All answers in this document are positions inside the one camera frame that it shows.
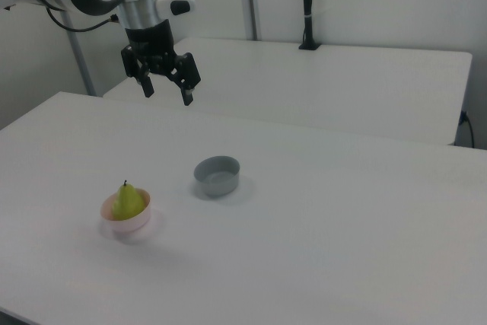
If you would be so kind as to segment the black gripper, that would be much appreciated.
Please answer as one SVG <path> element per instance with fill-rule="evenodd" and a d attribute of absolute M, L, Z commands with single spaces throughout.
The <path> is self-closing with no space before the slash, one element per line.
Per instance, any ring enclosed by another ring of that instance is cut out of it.
<path fill-rule="evenodd" d="M 154 94 L 149 72 L 167 77 L 180 89 L 183 103 L 193 102 L 193 91 L 201 81 L 199 70 L 191 53 L 178 56 L 170 21 L 145 29 L 126 29 L 129 45 L 121 51 L 126 75 L 142 87 L 144 96 Z"/>

